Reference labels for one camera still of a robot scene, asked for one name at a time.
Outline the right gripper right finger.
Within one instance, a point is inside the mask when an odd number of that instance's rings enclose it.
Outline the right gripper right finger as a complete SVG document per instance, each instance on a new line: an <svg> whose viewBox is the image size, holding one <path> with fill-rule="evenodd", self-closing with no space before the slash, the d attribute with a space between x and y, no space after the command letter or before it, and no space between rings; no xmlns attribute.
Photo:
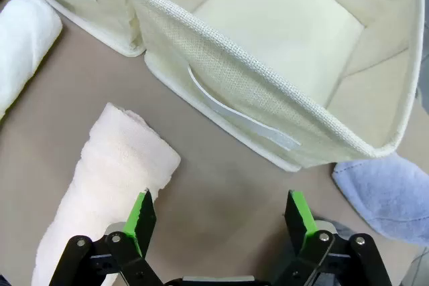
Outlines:
<svg viewBox="0 0 429 286"><path fill-rule="evenodd" d="M391 285L374 239L323 229L329 223L315 221L302 192L288 192L284 219L294 258L273 285Z"/></svg>

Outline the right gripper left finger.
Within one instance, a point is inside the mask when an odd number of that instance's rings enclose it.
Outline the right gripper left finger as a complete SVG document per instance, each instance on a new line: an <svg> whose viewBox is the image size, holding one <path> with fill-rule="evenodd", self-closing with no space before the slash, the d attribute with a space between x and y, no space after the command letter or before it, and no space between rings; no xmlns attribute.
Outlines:
<svg viewBox="0 0 429 286"><path fill-rule="evenodd" d="M120 231L97 241L76 235L69 239L51 278L51 285L102 285L119 274L127 285L163 285L145 259L156 225L150 191L140 193Z"/></svg>

